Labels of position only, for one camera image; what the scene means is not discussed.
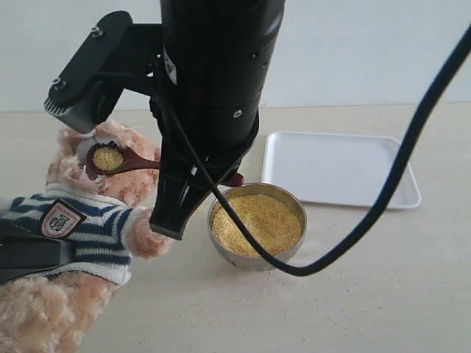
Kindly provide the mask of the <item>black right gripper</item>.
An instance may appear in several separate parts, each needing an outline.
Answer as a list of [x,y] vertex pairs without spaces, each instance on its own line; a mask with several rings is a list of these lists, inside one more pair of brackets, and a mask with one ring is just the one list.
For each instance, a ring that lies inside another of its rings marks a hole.
[[198,161],[214,180],[250,149],[283,1],[162,1],[161,182],[182,183]]

